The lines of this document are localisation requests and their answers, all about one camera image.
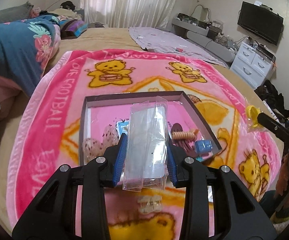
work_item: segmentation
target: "white curtain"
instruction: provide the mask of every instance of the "white curtain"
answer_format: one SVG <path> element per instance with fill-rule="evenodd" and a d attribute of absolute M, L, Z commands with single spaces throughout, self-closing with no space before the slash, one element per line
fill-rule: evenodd
<path fill-rule="evenodd" d="M 109 27 L 165 27 L 176 0 L 80 0 L 88 23 Z"/>

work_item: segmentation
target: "metal screw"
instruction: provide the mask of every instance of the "metal screw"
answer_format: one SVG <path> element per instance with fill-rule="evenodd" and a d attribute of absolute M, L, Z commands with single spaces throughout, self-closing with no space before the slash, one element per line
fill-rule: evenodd
<path fill-rule="evenodd" d="M 193 158 L 191 158 L 191 157 L 185 158 L 185 162 L 186 162 L 186 163 L 191 164 L 191 163 L 193 163 L 194 161 L 195 161 L 195 160 L 194 160 Z"/>
<path fill-rule="evenodd" d="M 68 166 L 68 165 L 62 165 L 62 166 L 60 167 L 60 171 L 62 171 L 62 172 L 66 172 L 68 169 L 69 169 L 69 166 Z"/>
<path fill-rule="evenodd" d="M 225 173 L 229 172 L 230 171 L 230 168 L 228 166 L 222 166 L 221 167 L 221 170 Z"/>
<path fill-rule="evenodd" d="M 98 157 L 96 160 L 95 160 L 97 163 L 104 163 L 105 162 L 105 157 Z"/>

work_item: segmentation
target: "white dresser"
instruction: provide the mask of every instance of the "white dresser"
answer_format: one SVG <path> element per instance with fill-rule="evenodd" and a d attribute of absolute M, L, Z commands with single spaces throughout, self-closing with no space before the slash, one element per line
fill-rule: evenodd
<path fill-rule="evenodd" d="M 230 70 L 239 75 L 253 89 L 263 85 L 275 71 L 274 63 L 253 47 L 242 43 Z"/>

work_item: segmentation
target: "teddy bear print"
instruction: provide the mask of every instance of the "teddy bear print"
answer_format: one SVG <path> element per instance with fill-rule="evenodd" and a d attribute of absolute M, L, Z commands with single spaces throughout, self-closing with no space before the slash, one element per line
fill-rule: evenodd
<path fill-rule="evenodd" d="M 175 219 L 169 213 L 158 213 L 148 219 L 128 220 L 109 224 L 112 240 L 173 240 Z"/>
<path fill-rule="evenodd" d="M 96 70 L 88 72 L 88 76 L 94 77 L 89 83 L 89 87 L 97 88 L 109 84 L 114 85 L 130 85 L 132 84 L 129 74 L 135 69 L 125 69 L 126 62 L 123 60 L 109 60 L 95 64 Z"/>
<path fill-rule="evenodd" d="M 257 152 L 247 151 L 245 153 L 246 161 L 239 164 L 239 172 L 241 176 L 249 184 L 249 191 L 257 199 L 260 200 L 262 195 L 266 192 L 269 183 L 269 169 L 267 156 L 263 155 L 264 164 L 260 166 Z"/>
<path fill-rule="evenodd" d="M 207 81 L 203 76 L 201 76 L 199 70 L 193 70 L 192 67 L 182 64 L 180 62 L 169 62 L 169 65 L 174 69 L 166 67 L 166 69 L 171 70 L 172 73 L 178 74 L 181 77 L 183 83 L 191 83 L 191 82 L 201 82 L 206 83 Z"/>

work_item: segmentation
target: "electronic device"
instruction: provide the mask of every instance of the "electronic device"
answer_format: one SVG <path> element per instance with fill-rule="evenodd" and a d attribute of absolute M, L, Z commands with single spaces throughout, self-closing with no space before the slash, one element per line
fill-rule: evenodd
<path fill-rule="evenodd" d="M 209 29 L 207 33 L 207 37 L 214 41 L 218 34 L 219 34 L 219 31 L 214 31 L 214 30 Z"/>
<path fill-rule="evenodd" d="M 208 23 L 203 21 L 198 21 L 198 27 L 206 29 L 208 27 Z"/>
<path fill-rule="evenodd" d="M 283 18 L 260 6 L 243 2 L 238 25 L 277 45 L 283 30 Z"/>
<path fill-rule="evenodd" d="M 246 39 L 244 42 L 248 44 L 249 46 L 253 47 L 254 40 L 251 37 L 248 37 L 248 39 Z M 276 56 L 272 54 L 269 50 L 267 50 L 264 47 L 264 45 L 259 44 L 256 50 L 259 51 L 264 57 L 267 57 L 268 59 L 270 59 L 272 62 L 276 61 Z"/>
<path fill-rule="evenodd" d="M 180 13 L 178 14 L 178 18 L 183 21 L 183 22 L 187 22 L 187 23 L 198 23 L 198 20 L 194 17 L 188 16 L 186 14 Z"/>

